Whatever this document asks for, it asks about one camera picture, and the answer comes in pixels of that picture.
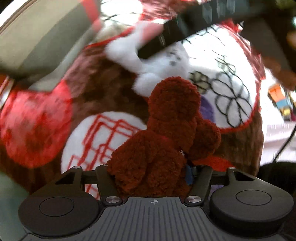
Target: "purple patch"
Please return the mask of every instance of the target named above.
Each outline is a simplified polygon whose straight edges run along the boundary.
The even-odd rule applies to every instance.
[[[200,114],[202,115],[203,119],[215,123],[213,107],[204,96],[201,97]]]

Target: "round pad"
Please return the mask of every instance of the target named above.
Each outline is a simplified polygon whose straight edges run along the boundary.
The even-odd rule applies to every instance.
[[[239,236],[263,237],[276,233],[293,208],[284,190],[255,179],[231,181],[210,199],[214,222]]]
[[[36,235],[64,237],[89,227],[98,213],[98,202],[88,193],[75,197],[30,196],[19,208],[19,219]]]

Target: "large plush toy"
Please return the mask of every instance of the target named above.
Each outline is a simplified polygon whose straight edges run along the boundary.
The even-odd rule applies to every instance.
[[[203,120],[199,108],[200,94],[189,81],[171,77],[157,84],[149,98],[147,129],[127,140],[107,162],[123,195],[183,197],[189,192],[187,160],[194,164],[211,156],[221,141],[218,128]]]
[[[202,155],[203,148],[195,149],[198,152],[194,155],[201,155],[195,164],[217,167],[229,161],[247,173],[258,172],[263,147],[259,88],[264,68],[239,37],[238,26],[231,21],[213,25],[142,61],[136,55],[143,44],[139,33],[149,28],[149,21],[171,19],[192,2],[141,3],[140,19],[145,22],[86,46],[52,91],[30,91],[14,85],[9,95],[0,93],[0,171],[30,193],[73,166],[93,170],[107,163],[112,152],[147,126],[156,133],[172,130],[164,120],[155,120],[157,112],[148,111],[147,99],[151,101],[158,83],[174,76],[197,87],[200,115],[221,133],[221,143],[210,159]],[[119,48],[121,42],[130,48]],[[167,107],[159,105],[157,110],[162,111],[162,117],[169,114]],[[174,132],[178,136],[168,136],[178,141],[185,153],[202,144],[196,138],[181,145],[195,138],[190,136],[195,133],[191,124],[184,128],[176,123]],[[86,191],[99,198],[95,185],[88,185]]]

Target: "red-brown teddy bear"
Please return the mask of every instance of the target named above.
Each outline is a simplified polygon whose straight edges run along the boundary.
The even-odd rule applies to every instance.
[[[123,197],[185,197],[191,189],[185,181],[186,165],[212,165],[221,134],[201,117],[196,86],[180,77],[157,84],[148,104],[147,129],[113,152],[107,170]]]

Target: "blue tag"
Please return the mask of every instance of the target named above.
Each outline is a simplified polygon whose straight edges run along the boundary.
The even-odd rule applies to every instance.
[[[192,174],[192,169],[188,165],[186,165],[185,181],[186,181],[187,185],[192,185],[193,184],[193,181],[194,181],[194,176]]]

